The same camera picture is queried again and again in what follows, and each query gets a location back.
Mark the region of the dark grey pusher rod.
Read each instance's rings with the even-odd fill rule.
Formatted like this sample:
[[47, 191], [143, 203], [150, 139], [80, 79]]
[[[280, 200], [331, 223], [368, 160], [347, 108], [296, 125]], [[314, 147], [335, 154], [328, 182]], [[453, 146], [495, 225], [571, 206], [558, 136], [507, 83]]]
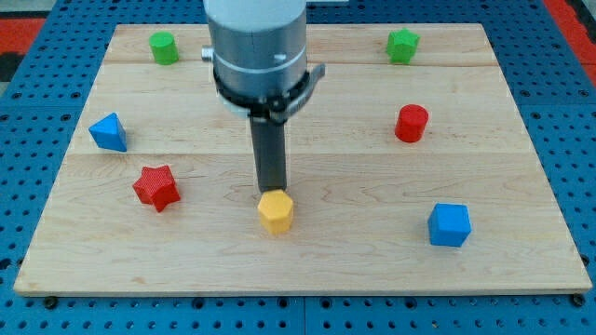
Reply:
[[287, 188], [285, 131], [283, 125], [250, 120], [251, 140], [259, 190]]

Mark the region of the grey cylindrical robot arm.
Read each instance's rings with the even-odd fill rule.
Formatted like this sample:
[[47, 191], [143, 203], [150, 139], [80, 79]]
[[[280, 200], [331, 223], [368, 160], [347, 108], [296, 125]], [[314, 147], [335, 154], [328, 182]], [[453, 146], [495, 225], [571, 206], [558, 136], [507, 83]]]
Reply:
[[206, 0], [216, 87], [249, 119], [259, 190], [287, 187], [281, 112], [307, 79], [305, 0]]

